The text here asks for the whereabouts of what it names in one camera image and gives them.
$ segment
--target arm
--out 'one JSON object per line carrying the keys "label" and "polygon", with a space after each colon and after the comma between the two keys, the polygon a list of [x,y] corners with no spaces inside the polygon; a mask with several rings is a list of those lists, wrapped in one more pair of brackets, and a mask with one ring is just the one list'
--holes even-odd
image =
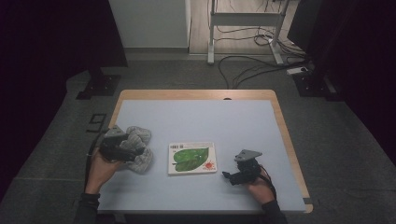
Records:
{"label": "arm", "polygon": [[100,188],[114,175],[122,161],[109,162],[96,148],[93,152],[90,173],[84,193],[80,196],[74,224],[93,224],[99,206]]}
{"label": "arm", "polygon": [[[262,176],[271,181],[271,177],[262,169]],[[274,193],[270,186],[261,178],[255,182],[246,184],[247,190],[262,205],[263,221],[268,224],[285,224],[288,223],[285,215],[280,211]]]}

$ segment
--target power strip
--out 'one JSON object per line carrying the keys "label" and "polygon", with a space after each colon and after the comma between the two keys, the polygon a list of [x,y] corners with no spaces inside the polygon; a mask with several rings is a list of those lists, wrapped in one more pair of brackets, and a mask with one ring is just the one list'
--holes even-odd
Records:
{"label": "power strip", "polygon": [[286,73],[289,76],[298,75],[300,73],[306,73],[306,72],[308,72],[308,69],[306,69],[306,67],[296,67],[286,70]]}

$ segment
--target wooden table edge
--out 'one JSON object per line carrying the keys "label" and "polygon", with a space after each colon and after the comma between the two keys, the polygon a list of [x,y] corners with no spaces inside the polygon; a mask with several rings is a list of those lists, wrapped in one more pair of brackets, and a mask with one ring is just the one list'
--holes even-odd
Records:
{"label": "wooden table edge", "polygon": [[293,174],[305,201],[305,212],[313,211],[313,204],[310,203],[310,196],[306,187],[304,176],[301,171],[293,144],[289,135],[286,122],[283,118],[276,93],[272,90],[124,90],[114,108],[108,127],[113,127],[123,100],[270,100],[274,109],[276,122],[281,132],[283,142],[290,160]]}

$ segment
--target table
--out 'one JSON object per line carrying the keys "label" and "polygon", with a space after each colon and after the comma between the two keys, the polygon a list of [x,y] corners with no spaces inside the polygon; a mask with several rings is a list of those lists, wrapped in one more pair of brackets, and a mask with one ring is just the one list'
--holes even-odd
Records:
{"label": "table", "polygon": [[[133,91],[123,91],[120,94],[120,98],[119,98],[117,105],[115,107],[113,116],[109,123],[109,127],[112,127],[116,123],[116,120],[120,113],[122,102],[124,100],[223,100],[224,98],[231,98],[233,100],[262,100],[262,101],[270,101],[271,102],[271,106],[274,109],[276,124],[280,130],[281,138],[283,140],[283,143],[284,143],[284,146],[285,146],[285,149],[287,152],[287,156],[289,157],[292,173],[296,179],[296,182],[298,184],[300,192],[304,198],[305,212],[310,213],[313,210],[313,205],[312,205],[312,203],[309,202],[310,201],[309,193],[308,193],[308,190],[307,190],[305,182],[304,182],[304,177],[301,172],[298,160],[296,158],[296,154],[294,152],[294,148],[292,146],[289,132],[287,130],[285,121],[283,119],[283,115],[280,110],[279,103],[276,99],[276,94],[273,91],[240,91],[240,90],[227,90],[227,91],[224,91],[224,90],[204,90],[204,91],[201,91],[201,90],[193,90],[193,91],[190,91],[190,90],[167,90],[167,91],[133,90]],[[140,178],[140,181],[147,181],[147,179]],[[113,199],[117,200],[117,198],[122,198],[123,197],[122,193],[125,192],[126,190],[128,190],[128,188],[129,188],[126,186],[121,186],[121,187],[115,188],[114,187],[115,185],[116,184],[113,184],[113,188],[111,188],[109,186],[103,187],[103,189],[105,189],[105,191],[104,192],[101,191],[101,193],[102,193],[102,198],[104,198],[104,201],[101,202],[101,205],[99,207],[100,212],[110,212],[108,209],[106,209],[109,207],[107,204],[109,199],[106,198],[107,194],[111,194],[112,200]],[[158,190],[162,190],[165,193],[166,188],[172,188],[172,186],[159,186]],[[166,209],[166,210],[167,211],[157,210],[155,212],[156,213],[158,213],[158,212],[176,213],[177,212],[176,210],[172,209],[172,204],[170,204],[169,210],[168,209]],[[134,213],[134,211],[125,211],[120,208],[117,208],[117,206],[114,206],[114,208],[111,209],[111,212],[114,212],[114,211],[122,212],[122,213]],[[138,212],[139,213],[142,213],[142,212],[147,213],[150,211],[138,211]],[[214,212],[215,213],[216,212],[227,213],[227,211],[214,211]]]}

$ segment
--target white wall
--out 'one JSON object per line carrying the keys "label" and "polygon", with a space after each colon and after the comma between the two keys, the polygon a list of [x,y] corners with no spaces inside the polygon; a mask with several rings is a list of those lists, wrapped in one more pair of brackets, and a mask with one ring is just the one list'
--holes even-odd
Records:
{"label": "white wall", "polygon": [[190,0],[109,0],[125,48],[187,48]]}

